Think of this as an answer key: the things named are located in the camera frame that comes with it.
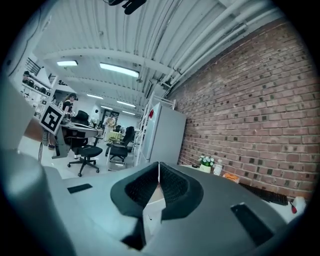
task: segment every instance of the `shelf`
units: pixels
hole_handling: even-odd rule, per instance
[[[42,92],[40,92],[40,91],[38,91],[38,90],[36,90],[35,88],[32,88],[32,87],[30,87],[30,86],[28,86],[28,85],[26,85],[25,83],[21,83],[21,85],[22,86],[24,86],[24,87],[26,87],[26,88],[28,88],[28,89],[30,89],[31,91],[34,91],[34,92],[36,92],[37,94],[40,94],[40,95],[42,95],[42,96],[44,96],[44,97],[49,97],[48,95],[46,95],[46,94],[44,94],[44,93],[42,93]]]
[[[42,85],[42,86],[46,87],[46,88],[47,88],[47,89],[49,89],[49,90],[51,90],[51,89],[52,89],[52,87],[51,87],[51,86],[49,86],[49,85],[47,85],[46,83],[44,83],[44,82],[40,81],[38,78],[36,78],[36,77],[35,77],[34,75],[32,75],[32,74],[30,74],[29,78],[30,78],[31,80],[33,80],[33,81],[35,81],[35,82],[39,83],[40,85]]]

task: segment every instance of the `white desk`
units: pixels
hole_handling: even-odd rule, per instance
[[[201,170],[199,168],[194,168],[194,167],[192,167],[192,165],[182,165],[182,166],[189,167],[189,168],[192,168],[192,169],[195,169],[195,170],[201,172]],[[288,205],[280,205],[280,204],[273,203],[273,202],[267,202],[267,201],[264,201],[264,202],[266,204],[268,204],[271,208],[273,208],[284,219],[284,221],[286,223],[289,223],[294,218],[296,218],[297,216],[300,215],[298,212],[296,214],[292,213],[290,203],[288,203]]]

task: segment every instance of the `red sticker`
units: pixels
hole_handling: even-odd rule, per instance
[[[154,110],[152,109],[152,110],[150,111],[150,113],[149,113],[150,119],[152,118],[153,115],[154,115]]]

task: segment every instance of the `fluorescent light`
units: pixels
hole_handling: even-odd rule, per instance
[[[57,61],[58,66],[78,66],[78,62],[76,60],[69,61]]]
[[[100,99],[100,100],[103,100],[103,99],[104,99],[104,98],[102,98],[102,97],[100,97],[100,96],[91,95],[91,94],[87,94],[87,96],[93,97],[93,98],[97,98],[97,99]]]
[[[124,104],[124,105],[130,106],[130,107],[133,107],[133,108],[136,107],[135,105],[132,105],[132,104],[129,104],[129,103],[125,103],[125,102],[122,102],[122,101],[119,101],[119,100],[117,100],[116,102],[118,102],[120,104]]]
[[[104,109],[107,109],[107,110],[113,110],[113,108],[107,107],[107,106],[101,106],[101,108],[104,108]]]
[[[115,71],[115,72],[119,72],[128,76],[132,76],[134,78],[138,78],[139,77],[139,72],[131,70],[131,69],[127,69],[124,67],[120,67],[120,66],[115,66],[115,65],[110,65],[110,64],[105,64],[105,63],[100,63],[100,68],[104,69],[104,70],[110,70],[110,71]]]
[[[134,116],[136,115],[136,114],[134,114],[134,113],[130,113],[130,112],[127,112],[127,111],[123,111],[123,110],[122,110],[122,112],[123,112],[123,113],[127,113],[127,114],[130,114],[130,115],[134,115]]]

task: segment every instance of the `white floor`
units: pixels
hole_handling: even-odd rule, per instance
[[[89,139],[89,144],[93,145],[94,139]],[[40,142],[34,141],[32,139],[29,139],[27,137],[22,137],[22,140],[20,141],[18,149],[27,155],[30,155],[36,159],[38,159],[38,153],[39,153],[39,146]],[[107,157],[105,156],[107,144],[104,141],[99,141],[99,143],[96,145],[99,148],[102,148],[103,151],[100,155],[93,158],[96,160],[96,166],[99,167],[100,173],[96,173],[96,169],[86,165],[82,170],[82,176],[95,176],[99,174],[107,174],[109,171],[107,170]],[[77,161],[77,159],[74,159],[74,153],[70,150],[69,154],[65,158],[58,158],[58,159],[52,159],[51,157],[55,154],[54,150],[49,150],[47,146],[43,146],[42,150],[42,159],[41,164],[43,166],[50,166],[56,168],[62,179],[69,179],[69,178],[78,178],[78,173],[81,168],[81,164],[72,164],[71,167],[67,167],[67,164],[69,162]],[[117,157],[113,159],[113,161],[120,161],[121,160]],[[125,166],[109,163],[109,169],[113,170],[123,170],[126,168],[131,168],[134,166],[134,155],[133,153],[129,153],[127,158],[125,159]]]

